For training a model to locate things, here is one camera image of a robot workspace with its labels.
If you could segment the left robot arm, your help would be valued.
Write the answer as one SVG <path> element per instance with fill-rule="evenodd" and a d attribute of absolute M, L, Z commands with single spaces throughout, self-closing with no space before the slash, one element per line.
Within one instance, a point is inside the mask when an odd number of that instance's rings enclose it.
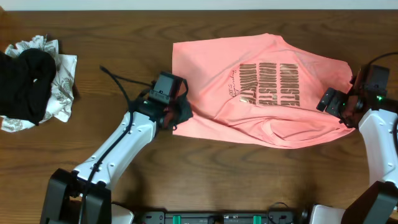
<path fill-rule="evenodd" d="M 103 145 L 71 172 L 56 170 L 47 187 L 40 222 L 132 223 L 132 211 L 112 203 L 120 177 L 160 129 L 192 117 L 186 96 L 159 101 L 153 96 L 129 102 L 122 122 Z"/>

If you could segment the pink printed t-shirt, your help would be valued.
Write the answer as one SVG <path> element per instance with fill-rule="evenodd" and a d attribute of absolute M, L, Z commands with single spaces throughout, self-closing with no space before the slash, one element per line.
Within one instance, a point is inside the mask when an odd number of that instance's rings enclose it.
<path fill-rule="evenodd" d="M 193 111 L 178 136 L 298 149 L 351 131 L 317 110 L 328 88 L 349 91 L 349 65 L 279 35 L 177 42 L 172 71 L 186 79 Z"/>

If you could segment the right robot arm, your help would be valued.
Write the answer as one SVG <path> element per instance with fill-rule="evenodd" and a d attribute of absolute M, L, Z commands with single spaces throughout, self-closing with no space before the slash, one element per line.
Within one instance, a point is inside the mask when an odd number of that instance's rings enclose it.
<path fill-rule="evenodd" d="M 363 137 L 369 188 L 348 208 L 316 205 L 310 223 L 390 223 L 397 209 L 397 101 L 372 91 L 343 93 L 329 88 L 317 110 L 356 128 Z"/>

